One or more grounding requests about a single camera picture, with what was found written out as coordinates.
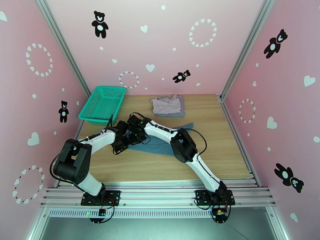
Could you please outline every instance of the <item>gray floor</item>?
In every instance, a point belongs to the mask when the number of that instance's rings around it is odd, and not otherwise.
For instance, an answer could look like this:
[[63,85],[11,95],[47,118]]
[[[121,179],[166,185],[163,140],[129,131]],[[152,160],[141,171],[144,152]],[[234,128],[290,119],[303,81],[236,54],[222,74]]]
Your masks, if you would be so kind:
[[92,225],[83,218],[50,218],[42,240],[273,240],[264,208],[233,208],[229,220],[112,219]]

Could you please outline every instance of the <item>black teddy bear sticker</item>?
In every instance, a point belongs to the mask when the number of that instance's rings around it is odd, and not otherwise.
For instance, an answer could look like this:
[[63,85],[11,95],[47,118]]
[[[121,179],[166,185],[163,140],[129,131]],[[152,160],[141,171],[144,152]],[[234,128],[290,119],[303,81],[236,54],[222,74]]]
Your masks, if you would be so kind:
[[279,170],[274,169],[274,172],[276,173],[276,175],[279,178],[281,178],[283,180],[282,183],[286,186],[292,185],[298,193],[301,193],[301,190],[302,190],[302,187],[304,186],[304,183],[303,183],[303,181],[301,181],[293,176],[293,172],[292,172],[291,168],[287,167],[287,169],[285,169],[279,163],[277,163],[276,166]]
[[69,111],[67,109],[67,102],[61,101],[61,108],[59,109],[60,113],[60,122],[67,122],[67,115],[69,114]]
[[264,54],[268,53],[266,58],[270,58],[275,52],[278,53],[280,50],[281,43],[288,38],[288,35],[285,33],[284,29],[280,31],[278,36],[270,39],[270,44],[264,50]]
[[186,70],[184,73],[178,72],[177,76],[174,76],[172,79],[174,80],[175,83],[179,83],[180,81],[185,81],[186,77],[190,76],[189,70]]
[[101,34],[102,38],[106,38],[107,33],[106,30],[109,29],[108,25],[104,22],[104,13],[94,11],[94,15],[96,17],[96,20],[92,22],[92,26],[95,26],[96,28],[96,36],[99,37]]

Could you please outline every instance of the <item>white heart decal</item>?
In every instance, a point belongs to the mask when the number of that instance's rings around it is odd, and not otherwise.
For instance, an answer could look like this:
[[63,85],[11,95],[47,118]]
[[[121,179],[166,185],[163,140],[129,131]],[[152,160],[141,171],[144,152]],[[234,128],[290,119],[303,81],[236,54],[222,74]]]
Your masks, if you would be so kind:
[[296,216],[295,213],[291,213],[291,214],[290,214],[290,218],[291,218],[292,220],[294,220],[295,222],[298,222],[298,218],[297,218],[297,216]]
[[316,79],[314,77],[310,77],[309,75],[306,75],[304,77],[304,86],[311,86],[314,82],[316,82]]
[[274,121],[273,117],[269,117],[267,121],[267,128],[276,129],[278,124]]
[[35,146],[37,144],[39,144],[39,136],[37,132],[33,132],[31,138],[28,139],[28,145]]
[[6,15],[2,11],[0,11],[0,20],[8,21]]
[[147,64],[146,65],[146,69],[149,71],[149,72],[152,72],[154,70],[156,66],[154,64]]
[[147,33],[148,26],[147,25],[140,26],[140,30],[142,30],[144,33]]

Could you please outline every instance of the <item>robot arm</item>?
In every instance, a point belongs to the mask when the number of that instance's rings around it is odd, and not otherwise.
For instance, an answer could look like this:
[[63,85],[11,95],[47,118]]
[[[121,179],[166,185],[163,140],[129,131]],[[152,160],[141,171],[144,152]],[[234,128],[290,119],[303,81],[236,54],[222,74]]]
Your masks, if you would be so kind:
[[130,116],[127,122],[119,121],[116,127],[105,128],[80,143],[73,139],[67,140],[53,172],[83,189],[86,192],[84,196],[89,197],[94,204],[102,204],[105,200],[105,185],[89,172],[91,155],[107,145],[112,145],[114,153],[119,154],[129,144],[134,145],[145,140],[146,134],[171,144],[175,157],[194,170],[216,204],[234,204],[231,191],[227,190],[225,184],[203,162],[196,144],[185,129],[167,128],[149,118],[141,120],[135,115]]

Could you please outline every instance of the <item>pink wall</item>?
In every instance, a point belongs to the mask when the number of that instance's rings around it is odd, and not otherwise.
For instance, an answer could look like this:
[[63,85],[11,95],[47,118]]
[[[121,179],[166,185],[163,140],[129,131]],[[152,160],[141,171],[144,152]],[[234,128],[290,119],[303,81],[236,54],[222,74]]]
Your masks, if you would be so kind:
[[[0,0],[0,77],[0,239],[25,239],[54,185],[50,162],[74,137],[86,101],[35,0]],[[66,123],[61,100],[68,102]]]
[[[128,95],[219,94],[263,2],[47,1],[90,90],[123,85]],[[95,10],[106,38],[95,35]],[[186,70],[185,81],[172,80]]]
[[[293,240],[319,239],[319,6],[320,0],[276,0],[226,99],[258,177],[270,187]],[[288,38],[267,59],[264,49],[281,29]],[[274,171],[277,163],[303,181],[301,193],[282,183]]]

